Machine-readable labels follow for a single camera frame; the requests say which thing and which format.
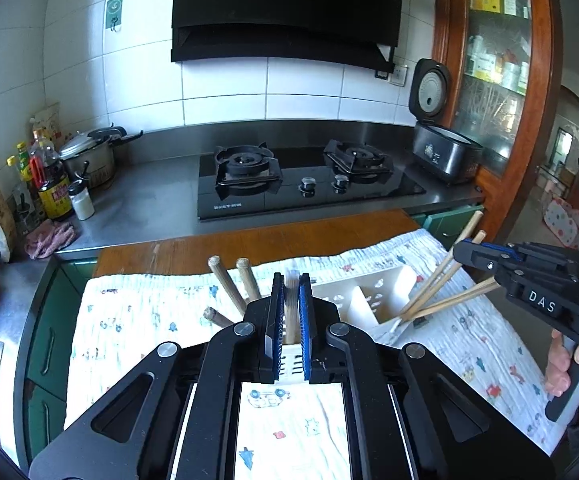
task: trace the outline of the range hood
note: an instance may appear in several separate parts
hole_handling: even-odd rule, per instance
[[[172,61],[292,57],[392,72],[402,0],[173,0]]]

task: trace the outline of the stainless steel countertop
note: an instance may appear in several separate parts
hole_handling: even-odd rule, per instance
[[[233,231],[276,224],[332,218],[402,208],[410,214],[482,202],[474,184],[446,186],[414,166],[408,153],[393,154],[427,192],[421,195],[365,200],[344,205],[288,210],[200,222],[196,214],[199,156],[182,156],[120,168],[108,189],[92,190],[96,213],[71,222],[78,239],[60,251],[63,260],[90,258],[105,247],[168,238]]]
[[[96,256],[102,248],[196,234],[403,208],[410,214],[482,202],[473,184],[447,187],[412,165],[407,152],[392,153],[395,165],[427,192],[384,200],[322,206],[200,222],[196,215],[199,156],[121,167],[111,185],[92,191],[96,213],[75,217],[78,239],[41,262],[25,257],[0,266],[0,444],[26,470],[22,398],[29,343],[49,280],[60,260]]]

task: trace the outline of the metal screw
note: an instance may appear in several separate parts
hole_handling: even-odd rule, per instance
[[[171,357],[177,352],[176,345],[174,343],[162,343],[157,352],[160,357]]]
[[[342,337],[344,335],[348,335],[349,333],[349,325],[346,323],[334,323],[330,326],[330,332],[332,335]]]
[[[418,343],[409,345],[407,347],[407,350],[405,350],[405,352],[412,359],[420,359],[421,357],[425,356],[425,348],[423,348],[423,346],[419,345]]]
[[[248,322],[242,322],[234,326],[234,333],[236,335],[250,335],[254,330],[254,325]]]

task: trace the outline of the wooden table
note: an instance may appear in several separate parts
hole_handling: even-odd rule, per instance
[[[419,228],[402,209],[260,229],[174,238],[103,249],[93,276],[108,274],[205,274],[220,255],[227,268],[247,257],[253,266],[298,256],[333,256],[377,244]]]

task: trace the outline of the dish rag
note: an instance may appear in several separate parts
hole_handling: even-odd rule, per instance
[[[42,222],[27,236],[25,252],[32,260],[47,258],[76,240],[76,231],[69,222]]]

